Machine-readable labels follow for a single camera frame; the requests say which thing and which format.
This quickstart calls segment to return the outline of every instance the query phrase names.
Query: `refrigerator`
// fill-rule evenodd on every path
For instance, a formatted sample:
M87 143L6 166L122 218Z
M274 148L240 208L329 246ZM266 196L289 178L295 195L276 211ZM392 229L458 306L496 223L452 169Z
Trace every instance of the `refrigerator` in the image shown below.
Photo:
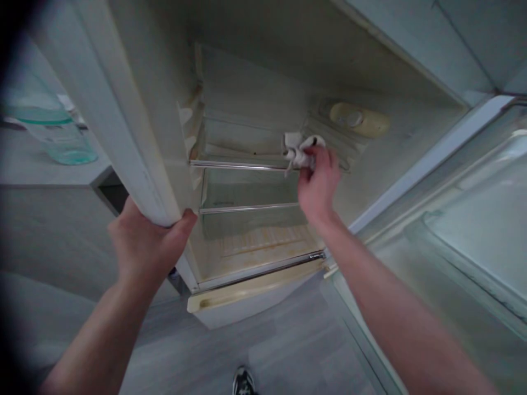
M210 329L319 276L379 393L405 393L284 174L285 132L337 152L349 229L504 392L524 392L525 5L56 1L31 36L141 212L199 215L176 269ZM320 108L386 115L372 139Z

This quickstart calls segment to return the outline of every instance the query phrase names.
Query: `left hand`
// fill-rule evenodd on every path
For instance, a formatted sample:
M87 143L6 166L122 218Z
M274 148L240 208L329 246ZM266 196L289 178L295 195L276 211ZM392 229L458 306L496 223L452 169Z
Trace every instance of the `left hand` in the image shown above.
M131 197L125 208L108 225L119 265L119 281L161 286L183 254L197 216L189 208L171 228L154 225L144 217Z

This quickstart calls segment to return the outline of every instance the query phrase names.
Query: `water bottle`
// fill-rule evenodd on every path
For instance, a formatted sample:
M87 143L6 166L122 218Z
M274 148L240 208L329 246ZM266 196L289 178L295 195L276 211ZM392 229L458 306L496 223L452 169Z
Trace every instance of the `water bottle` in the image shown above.
M98 158L57 95L31 71L7 89L3 101L3 114L22 122L52 159L80 165Z

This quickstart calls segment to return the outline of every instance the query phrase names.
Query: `hand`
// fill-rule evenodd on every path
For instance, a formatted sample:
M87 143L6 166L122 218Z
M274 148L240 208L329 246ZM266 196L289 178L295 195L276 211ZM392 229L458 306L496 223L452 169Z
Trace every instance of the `hand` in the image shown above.
M305 149L315 155L315 171L307 167L300 170L298 202L307 220L319 228L336 217L333 211L333 195L340 181L339 160L335 152L320 146Z
M119 281L150 285L158 290L183 254L197 216L186 209L171 228L154 225L131 197L121 215L108 225L119 265Z

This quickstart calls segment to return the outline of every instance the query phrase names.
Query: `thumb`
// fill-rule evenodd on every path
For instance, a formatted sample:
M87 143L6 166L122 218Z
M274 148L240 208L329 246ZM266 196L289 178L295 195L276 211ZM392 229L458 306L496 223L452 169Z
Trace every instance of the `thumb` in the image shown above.
M197 220L198 216L194 214L191 209L187 208L183 213L183 217L181 217L181 219L172 226L167 236L169 238L175 238L183 235L185 238L187 238L190 235L192 228L194 228Z

